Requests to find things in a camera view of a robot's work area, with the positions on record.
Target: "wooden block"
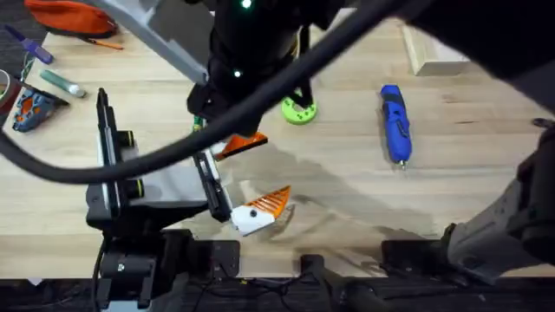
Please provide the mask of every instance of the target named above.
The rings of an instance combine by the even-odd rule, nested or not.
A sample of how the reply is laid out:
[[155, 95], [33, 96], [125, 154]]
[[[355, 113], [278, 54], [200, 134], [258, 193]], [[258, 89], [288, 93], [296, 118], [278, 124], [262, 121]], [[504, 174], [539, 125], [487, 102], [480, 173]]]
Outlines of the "wooden block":
[[464, 55], [418, 29], [402, 26], [402, 35], [415, 75], [458, 75], [470, 63]]

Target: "orange object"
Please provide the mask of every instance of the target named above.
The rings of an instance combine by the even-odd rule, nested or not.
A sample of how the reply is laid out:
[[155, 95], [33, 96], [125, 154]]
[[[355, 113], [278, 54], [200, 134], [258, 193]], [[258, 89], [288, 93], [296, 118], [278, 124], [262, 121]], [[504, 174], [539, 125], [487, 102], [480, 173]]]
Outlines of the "orange object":
[[117, 26], [102, 10], [76, 1], [25, 0], [25, 6], [48, 31], [58, 35], [108, 38]]
[[287, 201], [289, 200], [289, 193], [291, 191], [291, 186], [287, 185], [281, 190], [272, 192], [261, 198], [255, 199], [246, 206], [253, 206], [261, 211], [266, 211], [271, 213], [275, 219], [277, 219], [285, 209]]
[[268, 137], [259, 132], [247, 139], [234, 134], [225, 146], [224, 150], [215, 155], [214, 158], [216, 160], [226, 159], [232, 155], [244, 152], [256, 146], [261, 146], [265, 143], [268, 143]]

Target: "orange and white object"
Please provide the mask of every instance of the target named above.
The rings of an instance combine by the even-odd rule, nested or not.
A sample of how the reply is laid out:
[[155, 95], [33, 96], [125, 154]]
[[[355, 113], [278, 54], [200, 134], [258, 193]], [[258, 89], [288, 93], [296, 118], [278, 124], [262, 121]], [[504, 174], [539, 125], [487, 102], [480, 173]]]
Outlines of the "orange and white object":
[[276, 222], [289, 200], [290, 186], [257, 198], [232, 211], [232, 222], [243, 236]]
[[259, 132], [255, 133], [250, 138], [244, 138], [234, 134], [224, 146], [223, 144], [213, 146], [212, 152], [214, 153], [214, 158], [220, 161], [265, 143], [268, 143], [268, 138]]

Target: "pen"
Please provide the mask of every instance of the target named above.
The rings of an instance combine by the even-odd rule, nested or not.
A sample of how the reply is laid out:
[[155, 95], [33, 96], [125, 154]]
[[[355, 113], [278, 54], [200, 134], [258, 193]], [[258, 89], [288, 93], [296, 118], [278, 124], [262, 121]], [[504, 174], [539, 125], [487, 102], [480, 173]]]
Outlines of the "pen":
[[117, 44], [117, 43], [104, 42], [104, 41], [90, 39], [90, 38], [84, 38], [84, 37], [79, 37], [79, 39], [83, 40], [84, 42], [96, 44], [96, 45], [106, 47], [106, 48], [123, 49], [123, 47], [121, 45]]

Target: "marker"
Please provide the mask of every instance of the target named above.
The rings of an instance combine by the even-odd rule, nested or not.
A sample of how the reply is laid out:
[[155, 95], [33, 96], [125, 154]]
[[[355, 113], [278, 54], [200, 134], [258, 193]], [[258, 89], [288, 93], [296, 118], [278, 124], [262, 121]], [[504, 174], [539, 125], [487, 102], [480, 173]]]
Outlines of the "marker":
[[38, 43], [26, 38], [22, 33], [15, 30], [13, 27], [5, 24], [3, 26], [7, 32], [9, 32], [12, 36], [14, 36], [23, 47], [29, 51], [31, 55], [36, 57], [37, 59], [41, 60], [41, 62], [45, 64], [50, 64], [54, 61], [54, 56], [52, 56], [46, 49], [41, 47]]
[[47, 69], [44, 69], [41, 72], [41, 78], [76, 97], [83, 97], [85, 96], [85, 94], [87, 94], [87, 92], [79, 87], [79, 85], [75, 82], [69, 81]]

